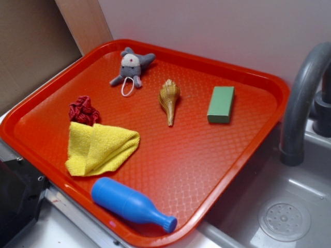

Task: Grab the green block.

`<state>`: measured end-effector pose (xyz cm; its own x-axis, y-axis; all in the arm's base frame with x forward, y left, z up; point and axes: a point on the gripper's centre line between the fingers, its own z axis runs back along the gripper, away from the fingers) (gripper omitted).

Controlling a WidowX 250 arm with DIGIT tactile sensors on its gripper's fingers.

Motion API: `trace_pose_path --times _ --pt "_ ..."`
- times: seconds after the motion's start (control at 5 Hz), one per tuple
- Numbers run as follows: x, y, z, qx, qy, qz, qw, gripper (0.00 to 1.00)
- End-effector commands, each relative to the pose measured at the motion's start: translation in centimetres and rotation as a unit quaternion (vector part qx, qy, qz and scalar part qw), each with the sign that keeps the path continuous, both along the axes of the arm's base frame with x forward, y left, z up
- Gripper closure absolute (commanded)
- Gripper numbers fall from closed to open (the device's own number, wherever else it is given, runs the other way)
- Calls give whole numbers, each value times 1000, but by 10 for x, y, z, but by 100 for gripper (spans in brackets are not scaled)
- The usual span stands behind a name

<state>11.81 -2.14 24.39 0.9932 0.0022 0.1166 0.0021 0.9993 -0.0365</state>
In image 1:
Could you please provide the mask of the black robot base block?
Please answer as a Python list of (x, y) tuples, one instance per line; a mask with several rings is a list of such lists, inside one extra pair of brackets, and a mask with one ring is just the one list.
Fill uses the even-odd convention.
[(29, 161), (1, 162), (1, 247), (37, 223), (47, 185), (46, 176)]

